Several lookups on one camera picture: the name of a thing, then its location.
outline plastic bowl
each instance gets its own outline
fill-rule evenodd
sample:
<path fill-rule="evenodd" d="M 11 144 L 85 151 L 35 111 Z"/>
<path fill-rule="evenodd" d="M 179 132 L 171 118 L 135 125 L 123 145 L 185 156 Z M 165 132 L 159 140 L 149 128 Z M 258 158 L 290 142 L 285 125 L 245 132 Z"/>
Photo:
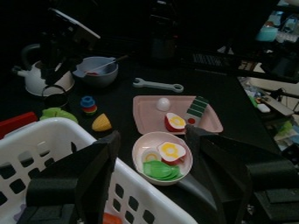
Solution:
<path fill-rule="evenodd" d="M 83 79 L 93 87 L 105 88 L 107 87 L 118 77 L 118 63 L 113 63 L 95 71 L 94 74 L 87 74 L 86 72 L 97 67 L 101 67 L 114 61 L 117 58 L 106 57 L 89 57 L 78 65 L 78 70 L 74 74 Z"/>
<path fill-rule="evenodd" d="M 178 165 L 181 166 L 182 176 L 174 180 L 158 180 L 155 178 L 149 177 L 145 175 L 145 166 L 142 161 L 142 155 L 149 148 L 157 148 L 165 142 L 173 142 L 179 144 L 186 149 L 186 157 L 182 163 Z M 187 146 L 186 142 L 175 135 L 167 132 L 157 131 L 145 134 L 135 142 L 134 151 L 133 151 L 135 169 L 139 174 L 145 177 L 145 179 L 158 186 L 171 186 L 174 185 L 185 176 L 190 173 L 193 168 L 193 153 L 191 149 Z"/>

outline gray bowl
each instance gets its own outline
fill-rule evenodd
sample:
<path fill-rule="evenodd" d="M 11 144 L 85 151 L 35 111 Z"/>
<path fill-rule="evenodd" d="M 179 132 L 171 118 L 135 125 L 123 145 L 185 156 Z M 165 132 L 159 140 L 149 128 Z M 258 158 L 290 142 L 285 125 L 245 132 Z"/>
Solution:
<path fill-rule="evenodd" d="M 78 70 L 74 74 L 83 79 L 93 87 L 105 88 L 107 87 L 118 77 L 118 63 L 113 63 L 101 69 L 93 71 L 94 74 L 87 74 L 86 72 L 91 69 L 106 65 L 109 62 L 113 62 L 115 58 L 106 57 L 89 57 L 78 65 Z"/>

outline pink tray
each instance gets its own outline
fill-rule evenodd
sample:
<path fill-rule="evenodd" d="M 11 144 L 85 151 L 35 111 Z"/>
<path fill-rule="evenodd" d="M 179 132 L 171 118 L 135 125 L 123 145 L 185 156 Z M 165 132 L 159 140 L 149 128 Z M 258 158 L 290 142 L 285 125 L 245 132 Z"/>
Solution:
<path fill-rule="evenodd" d="M 155 104 L 158 100 L 166 97 L 171 102 L 171 108 L 169 111 L 161 111 Z M 165 115 L 169 112 L 175 113 L 178 116 L 185 117 L 186 111 L 193 104 L 194 95 L 139 95 L 134 99 L 134 117 L 135 125 L 141 134 L 146 134 L 154 131 L 163 131 L 175 135 L 183 135 L 185 132 L 170 132 L 165 127 Z M 201 119 L 201 128 L 210 132 L 221 133 L 224 127 L 221 119 L 212 107 L 206 108 L 203 117 Z"/>

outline wrench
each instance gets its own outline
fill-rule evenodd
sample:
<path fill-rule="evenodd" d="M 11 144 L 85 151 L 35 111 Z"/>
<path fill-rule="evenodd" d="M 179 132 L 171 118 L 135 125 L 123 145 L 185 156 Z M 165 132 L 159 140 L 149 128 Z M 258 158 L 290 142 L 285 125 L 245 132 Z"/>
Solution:
<path fill-rule="evenodd" d="M 173 90 L 177 93 L 183 91 L 183 85 L 181 84 L 165 84 L 161 82 L 146 81 L 141 78 L 135 78 L 134 87 L 137 88 L 161 88 Z"/>

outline white kettle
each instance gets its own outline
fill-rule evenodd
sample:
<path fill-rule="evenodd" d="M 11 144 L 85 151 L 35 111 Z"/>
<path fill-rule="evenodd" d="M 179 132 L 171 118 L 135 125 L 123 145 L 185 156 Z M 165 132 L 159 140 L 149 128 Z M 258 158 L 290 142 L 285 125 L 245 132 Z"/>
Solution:
<path fill-rule="evenodd" d="M 50 87 L 45 90 L 47 87 L 46 84 L 46 79 L 42 78 L 42 62 L 38 61 L 34 63 L 34 65 L 30 64 L 29 61 L 29 53 L 33 50 L 39 50 L 41 45 L 34 44 L 29 45 L 23 50 L 22 50 L 22 58 L 23 58 L 23 63 L 26 66 L 27 70 L 19 70 L 17 71 L 18 75 L 25 77 L 25 85 L 26 85 L 26 90 L 30 94 L 38 95 L 38 96 L 49 96 L 54 94 L 61 94 L 62 90 L 57 87 Z M 71 90 L 74 86 L 75 80 L 73 78 L 71 72 L 67 72 L 61 80 L 55 83 L 55 85 L 62 86 L 66 91 Z"/>

